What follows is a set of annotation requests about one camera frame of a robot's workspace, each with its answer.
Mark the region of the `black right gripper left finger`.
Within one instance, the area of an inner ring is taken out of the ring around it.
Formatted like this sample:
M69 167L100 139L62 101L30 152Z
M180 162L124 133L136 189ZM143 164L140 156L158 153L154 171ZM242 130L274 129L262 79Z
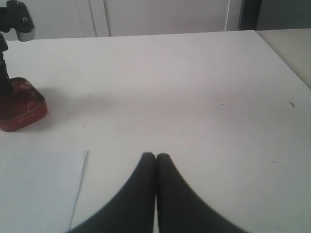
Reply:
M71 233L152 233L156 199L156 157L142 154L120 191Z

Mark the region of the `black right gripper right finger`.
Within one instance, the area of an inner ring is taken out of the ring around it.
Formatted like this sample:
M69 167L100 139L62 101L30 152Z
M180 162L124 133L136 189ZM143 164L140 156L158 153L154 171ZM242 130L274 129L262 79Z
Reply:
M243 233L186 183L170 155L156 157L156 208L161 233Z

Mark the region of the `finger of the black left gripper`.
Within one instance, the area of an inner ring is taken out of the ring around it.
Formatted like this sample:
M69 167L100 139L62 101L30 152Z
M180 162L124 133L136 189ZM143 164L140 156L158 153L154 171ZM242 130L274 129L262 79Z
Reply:
M12 85L10 78L7 74L7 66L4 59L3 53L8 50L7 43L3 37L0 35L0 93L10 94L12 93Z

